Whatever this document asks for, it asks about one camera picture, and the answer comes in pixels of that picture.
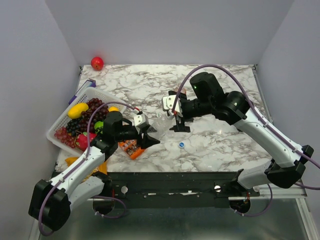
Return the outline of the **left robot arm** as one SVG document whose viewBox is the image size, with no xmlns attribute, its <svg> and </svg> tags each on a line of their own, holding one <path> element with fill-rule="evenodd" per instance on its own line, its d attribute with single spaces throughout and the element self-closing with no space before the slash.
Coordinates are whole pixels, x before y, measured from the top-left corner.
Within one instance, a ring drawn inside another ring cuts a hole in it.
<svg viewBox="0 0 320 240">
<path fill-rule="evenodd" d="M 149 127 L 148 118 L 141 111 L 133 121 L 123 118 L 119 111 L 109 112 L 102 129 L 88 140 L 86 150 L 70 167 L 35 185 L 28 214 L 38 221 L 40 233 L 52 235 L 67 222 L 71 211 L 88 199 L 117 202 L 111 178 L 93 170 L 113 155 L 119 142 L 135 140 L 141 149 L 159 144 L 158 139 L 148 135 Z"/>
</svg>

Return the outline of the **clear bottle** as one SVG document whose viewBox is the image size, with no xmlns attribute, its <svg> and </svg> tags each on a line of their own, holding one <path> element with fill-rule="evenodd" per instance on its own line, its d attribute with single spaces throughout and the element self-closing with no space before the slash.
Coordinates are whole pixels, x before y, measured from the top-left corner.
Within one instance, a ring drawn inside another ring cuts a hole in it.
<svg viewBox="0 0 320 240">
<path fill-rule="evenodd" d="M 172 124 L 173 119 L 169 118 L 167 115 L 162 115 L 158 117 L 153 123 L 152 126 L 157 129 L 157 132 L 149 132 L 149 135 L 155 139 L 160 140 L 166 131 L 168 131 Z"/>
</svg>

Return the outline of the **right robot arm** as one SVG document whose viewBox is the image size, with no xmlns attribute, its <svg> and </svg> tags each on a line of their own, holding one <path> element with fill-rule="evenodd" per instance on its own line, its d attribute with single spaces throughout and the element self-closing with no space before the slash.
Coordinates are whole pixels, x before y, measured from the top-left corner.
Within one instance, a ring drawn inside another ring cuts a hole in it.
<svg viewBox="0 0 320 240">
<path fill-rule="evenodd" d="M 288 189 L 302 178 L 307 158 L 314 150 L 309 145 L 301 146 L 283 133 L 253 106 L 239 91 L 224 92 L 215 75 L 201 72 L 190 79 L 196 98 L 189 100 L 181 94 L 174 111 L 176 124 L 174 132 L 189 133 L 185 122 L 196 117 L 214 115 L 239 131 L 246 133 L 271 155 L 271 160 L 257 167 L 241 169 L 230 183 L 230 191 L 241 196 L 248 189 L 264 184 L 274 184 Z"/>
</svg>

